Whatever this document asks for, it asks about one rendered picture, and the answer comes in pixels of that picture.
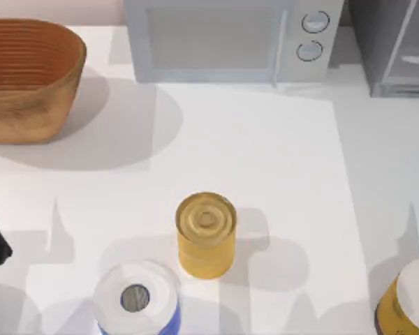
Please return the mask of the round microwave knob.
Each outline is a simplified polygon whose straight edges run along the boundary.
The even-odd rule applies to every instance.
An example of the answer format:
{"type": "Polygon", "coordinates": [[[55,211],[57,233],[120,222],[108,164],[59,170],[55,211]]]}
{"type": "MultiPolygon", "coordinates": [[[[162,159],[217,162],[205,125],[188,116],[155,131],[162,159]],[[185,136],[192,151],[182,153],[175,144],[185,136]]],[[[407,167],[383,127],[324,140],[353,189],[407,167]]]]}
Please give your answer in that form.
{"type": "Polygon", "coordinates": [[[297,47],[296,55],[303,62],[311,62],[319,59],[323,54],[323,46],[316,40],[302,43],[297,47]]]}
{"type": "Polygon", "coordinates": [[[302,18],[302,28],[309,34],[324,31],[330,23],[329,15],[324,11],[308,13],[302,18]]]}

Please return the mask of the brown woven basket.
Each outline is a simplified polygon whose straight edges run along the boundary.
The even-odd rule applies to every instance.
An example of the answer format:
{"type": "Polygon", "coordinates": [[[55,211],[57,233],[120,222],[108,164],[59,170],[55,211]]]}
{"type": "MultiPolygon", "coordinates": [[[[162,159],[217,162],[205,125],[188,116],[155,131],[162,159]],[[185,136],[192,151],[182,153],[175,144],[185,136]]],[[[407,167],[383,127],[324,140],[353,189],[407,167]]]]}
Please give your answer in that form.
{"type": "Polygon", "coordinates": [[[78,91],[87,46],[69,28],[0,18],[0,144],[51,140],[78,91]]]}

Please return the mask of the pale microwave oven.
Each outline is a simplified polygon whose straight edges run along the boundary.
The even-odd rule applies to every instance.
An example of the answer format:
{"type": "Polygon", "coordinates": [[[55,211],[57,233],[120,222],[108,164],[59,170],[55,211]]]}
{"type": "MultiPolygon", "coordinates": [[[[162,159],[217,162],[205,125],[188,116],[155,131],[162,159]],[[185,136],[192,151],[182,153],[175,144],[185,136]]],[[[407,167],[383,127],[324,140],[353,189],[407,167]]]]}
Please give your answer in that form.
{"type": "Polygon", "coordinates": [[[288,11],[279,81],[321,81],[327,72],[344,0],[124,0],[124,17],[139,82],[272,84],[279,22],[288,11]],[[330,17],[320,33],[302,18],[330,17]],[[303,62],[297,47],[311,40],[322,56],[303,62]]]}

